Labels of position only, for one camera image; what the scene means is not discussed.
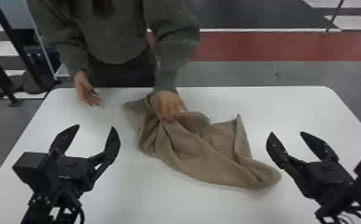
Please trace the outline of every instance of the hand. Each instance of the hand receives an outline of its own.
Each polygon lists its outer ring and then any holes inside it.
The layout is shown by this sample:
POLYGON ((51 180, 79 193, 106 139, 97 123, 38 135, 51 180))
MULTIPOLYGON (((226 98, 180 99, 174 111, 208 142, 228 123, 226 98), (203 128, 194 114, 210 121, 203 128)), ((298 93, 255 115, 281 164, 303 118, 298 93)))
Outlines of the hand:
POLYGON ((76 93, 80 100, 90 106, 100 105, 100 97, 94 92, 94 87, 90 84, 84 71, 79 71, 75 74, 74 82, 76 93))
POLYGON ((173 123, 176 116, 186 113, 185 103, 178 94, 170 91, 158 91, 151 98, 151 104, 165 123, 173 123))

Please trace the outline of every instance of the person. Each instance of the person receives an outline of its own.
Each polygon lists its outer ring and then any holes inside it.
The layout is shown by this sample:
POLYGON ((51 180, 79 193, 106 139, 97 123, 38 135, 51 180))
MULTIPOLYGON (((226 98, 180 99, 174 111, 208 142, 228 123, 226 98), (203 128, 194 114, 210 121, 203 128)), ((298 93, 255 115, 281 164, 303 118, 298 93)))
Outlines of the person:
POLYGON ((164 122, 186 112, 175 79, 200 43, 187 0, 27 0, 47 44, 74 77, 79 98, 99 105, 94 87, 154 87, 150 101, 164 122), (154 35, 149 47, 147 27, 154 35))

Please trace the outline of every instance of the gray sweater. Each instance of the gray sweater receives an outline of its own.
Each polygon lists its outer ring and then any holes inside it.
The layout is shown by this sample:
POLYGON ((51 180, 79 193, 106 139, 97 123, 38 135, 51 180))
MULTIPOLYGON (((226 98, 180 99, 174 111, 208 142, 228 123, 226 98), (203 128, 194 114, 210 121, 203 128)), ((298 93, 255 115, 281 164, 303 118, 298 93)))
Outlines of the gray sweater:
POLYGON ((88 53, 109 64, 137 57, 148 45, 149 27, 161 57, 155 89, 176 91, 176 73, 200 42, 200 27, 187 0, 112 0, 114 11, 104 19, 94 16, 91 0, 77 1, 77 16, 70 18, 55 0, 27 0, 39 30, 71 75, 88 69, 88 53))

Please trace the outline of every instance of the cloth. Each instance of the cloth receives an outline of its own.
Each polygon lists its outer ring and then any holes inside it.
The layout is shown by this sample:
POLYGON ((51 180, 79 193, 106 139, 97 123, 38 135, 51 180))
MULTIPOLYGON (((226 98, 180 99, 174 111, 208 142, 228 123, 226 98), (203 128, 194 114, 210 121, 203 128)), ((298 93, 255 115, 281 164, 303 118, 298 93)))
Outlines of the cloth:
POLYGON ((241 116, 210 124, 201 113, 185 113, 174 124, 164 124, 144 98, 123 108, 138 128, 140 150, 157 157, 192 178, 246 189, 276 184, 280 173, 254 160, 241 116))
POLYGON ((93 55, 89 63, 88 79, 94 87, 153 87, 155 83, 157 62, 149 47, 124 64, 107 64, 93 55))
POLYGON ((200 42, 198 20, 186 1, 112 0, 114 10, 106 18, 95 16, 91 0, 76 0, 76 17, 56 0, 27 0, 27 4, 46 43, 56 47, 71 75, 87 70, 88 54, 107 64, 137 57, 148 45, 149 27, 155 53, 161 57, 155 88, 176 92, 177 71, 200 42))

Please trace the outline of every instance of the towel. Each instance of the towel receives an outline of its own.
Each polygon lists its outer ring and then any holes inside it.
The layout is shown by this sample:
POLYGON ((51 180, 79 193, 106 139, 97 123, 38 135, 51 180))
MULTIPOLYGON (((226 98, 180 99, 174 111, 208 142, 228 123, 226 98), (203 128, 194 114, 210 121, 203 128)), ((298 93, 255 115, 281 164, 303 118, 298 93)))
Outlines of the towel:
POLYGON ((161 122, 148 97, 123 105, 138 128, 139 149, 192 178, 208 183, 259 189, 276 184, 281 174, 252 158, 241 116, 210 124, 198 112, 184 113, 177 122, 161 122))

